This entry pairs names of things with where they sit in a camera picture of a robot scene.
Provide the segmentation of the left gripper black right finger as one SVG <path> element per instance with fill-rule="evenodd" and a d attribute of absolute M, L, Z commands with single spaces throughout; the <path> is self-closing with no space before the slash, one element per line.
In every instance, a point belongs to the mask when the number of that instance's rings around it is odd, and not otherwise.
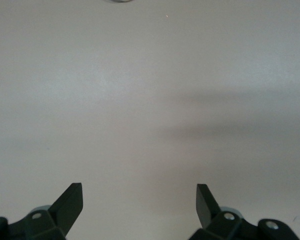
<path fill-rule="evenodd" d="M 264 218 L 253 225 L 236 210 L 221 208 L 206 184 L 196 186 L 196 212 L 201 224 L 191 240 L 298 240 L 284 222 Z"/>

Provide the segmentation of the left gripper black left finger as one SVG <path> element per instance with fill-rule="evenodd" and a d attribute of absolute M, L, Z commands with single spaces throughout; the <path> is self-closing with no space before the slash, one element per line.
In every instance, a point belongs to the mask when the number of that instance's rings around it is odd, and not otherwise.
<path fill-rule="evenodd" d="M 17 222 L 0 216 L 0 240 L 65 240 L 82 210 L 82 184 L 72 183 L 52 205 L 36 207 Z"/>

